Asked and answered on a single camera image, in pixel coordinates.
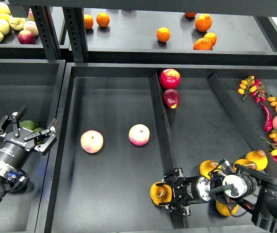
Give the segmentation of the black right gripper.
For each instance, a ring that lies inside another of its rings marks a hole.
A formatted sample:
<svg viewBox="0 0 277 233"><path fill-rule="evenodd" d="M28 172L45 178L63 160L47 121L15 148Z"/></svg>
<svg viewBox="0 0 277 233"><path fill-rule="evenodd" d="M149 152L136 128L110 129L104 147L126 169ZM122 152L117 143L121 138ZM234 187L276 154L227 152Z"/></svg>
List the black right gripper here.
<svg viewBox="0 0 277 233"><path fill-rule="evenodd" d="M167 185L172 187L171 202L164 202L169 212L176 216L190 216L190 204L207 203L211 200L210 181L204 176L183 177L182 168L174 168L163 175L161 182L156 186Z"/></svg>

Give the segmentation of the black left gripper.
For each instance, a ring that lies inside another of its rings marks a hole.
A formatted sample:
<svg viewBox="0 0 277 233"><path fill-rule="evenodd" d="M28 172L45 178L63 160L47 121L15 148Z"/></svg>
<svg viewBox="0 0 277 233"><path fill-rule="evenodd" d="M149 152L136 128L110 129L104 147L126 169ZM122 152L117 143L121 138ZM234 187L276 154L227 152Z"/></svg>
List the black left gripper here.
<svg viewBox="0 0 277 233"><path fill-rule="evenodd" d="M13 169L20 171L28 160L31 151L35 150L41 155L46 155L56 143L57 119L53 118L51 123L40 132L20 128L19 121L26 113L26 106L22 106L18 112L5 115L0 120L0 161ZM13 131L6 133L9 125Z"/></svg>

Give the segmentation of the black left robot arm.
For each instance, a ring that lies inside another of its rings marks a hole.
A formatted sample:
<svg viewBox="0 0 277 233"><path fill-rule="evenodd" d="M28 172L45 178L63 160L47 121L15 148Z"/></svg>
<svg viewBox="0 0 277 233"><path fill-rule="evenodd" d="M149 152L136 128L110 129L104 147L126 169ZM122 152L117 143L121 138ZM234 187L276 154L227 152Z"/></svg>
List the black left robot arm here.
<svg viewBox="0 0 277 233"><path fill-rule="evenodd" d="M22 107L0 120L0 202L6 194L27 186L29 177L22 167L30 154L35 150L46 155L57 141L55 118L43 131L34 132L20 126L25 111Z"/></svg>

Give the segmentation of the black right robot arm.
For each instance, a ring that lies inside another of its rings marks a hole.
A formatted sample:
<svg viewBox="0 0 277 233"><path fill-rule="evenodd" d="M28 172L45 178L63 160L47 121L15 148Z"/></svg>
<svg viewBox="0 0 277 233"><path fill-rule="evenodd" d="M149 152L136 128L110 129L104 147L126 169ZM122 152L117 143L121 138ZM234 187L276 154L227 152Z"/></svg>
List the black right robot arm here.
<svg viewBox="0 0 277 233"><path fill-rule="evenodd" d="M153 203L173 215L187 217L190 205L211 200L223 204L230 216L235 207L251 214L253 224L277 233L277 179L245 165L223 159L206 176L184 177L182 168L166 172L150 188Z"/></svg>

